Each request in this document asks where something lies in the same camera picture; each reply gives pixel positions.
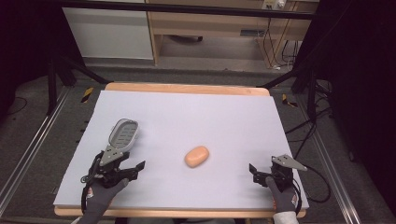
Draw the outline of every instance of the person's left hand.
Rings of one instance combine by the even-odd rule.
[[[78,224],[96,224],[101,219],[113,198],[129,183],[128,178],[122,179],[116,186],[105,189],[97,181],[93,182],[87,194],[87,209]]]

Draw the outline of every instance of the orange soap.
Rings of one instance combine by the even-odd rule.
[[[184,157],[184,162],[187,163],[191,168],[204,162],[209,157],[209,150],[206,147],[199,146],[195,147]]]

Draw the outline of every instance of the gray floor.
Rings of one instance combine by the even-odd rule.
[[[95,66],[92,67],[92,71],[119,81],[257,86],[290,69],[286,65],[280,70],[267,69],[253,38],[204,38],[203,42],[196,42],[194,39],[177,36],[165,38],[162,57],[157,66],[147,63],[119,63],[117,66],[123,68]],[[73,219],[54,215],[52,203],[56,192],[53,190],[62,181],[78,140],[83,135],[81,130],[86,127],[99,91],[104,88],[104,85],[97,84],[82,74],[76,73],[76,76],[78,83],[74,88],[67,89],[69,96],[62,112],[45,136],[7,208],[1,211],[2,222],[12,220],[21,223],[68,223]],[[270,90],[285,131],[305,120],[304,104],[299,104],[299,107],[282,104],[282,94],[286,93],[290,99],[293,98],[290,92],[291,83],[292,79]],[[82,104],[80,99],[88,87],[94,87],[94,91],[88,103]],[[62,84],[58,82],[58,89],[62,88]],[[46,79],[41,77],[21,85],[17,96],[21,98],[16,99],[10,111],[22,108],[25,104],[23,99],[27,101],[26,107],[0,123],[0,150],[5,155],[0,157],[1,187],[7,183],[8,177],[12,175],[45,118],[48,101]],[[305,95],[294,97],[304,100]],[[327,108],[328,104],[326,101],[320,101],[318,106],[320,110]],[[301,142],[291,141],[304,138],[307,128],[287,135],[293,153]],[[396,223],[395,217],[386,207],[364,166],[349,161],[347,146],[329,114],[318,119],[317,133],[345,184],[361,223]],[[318,147],[312,137],[305,143],[299,161],[326,174],[319,158]],[[326,195],[325,185],[315,174],[300,175],[304,188],[312,198],[320,199]],[[339,200],[334,194],[326,203],[309,203],[310,208],[306,217],[300,219],[301,222],[346,223]],[[266,220],[254,219],[253,223],[266,223]]]

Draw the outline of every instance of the human hand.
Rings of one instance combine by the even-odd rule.
[[[265,183],[273,193],[274,208],[277,213],[295,211],[297,197],[293,187],[289,187],[283,190],[283,192],[280,192],[275,180],[271,176],[265,178]]]
[[[129,183],[128,178],[122,179],[116,186],[105,189],[97,181],[93,182],[87,194],[87,209],[78,224],[96,224],[101,219],[113,198]]]

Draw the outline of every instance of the brown oval object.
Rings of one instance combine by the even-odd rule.
[[[189,153],[187,153],[184,157],[184,162],[186,162],[191,168],[194,168],[204,162],[207,157],[209,157],[209,150],[207,150],[206,147],[199,146],[193,148]]]

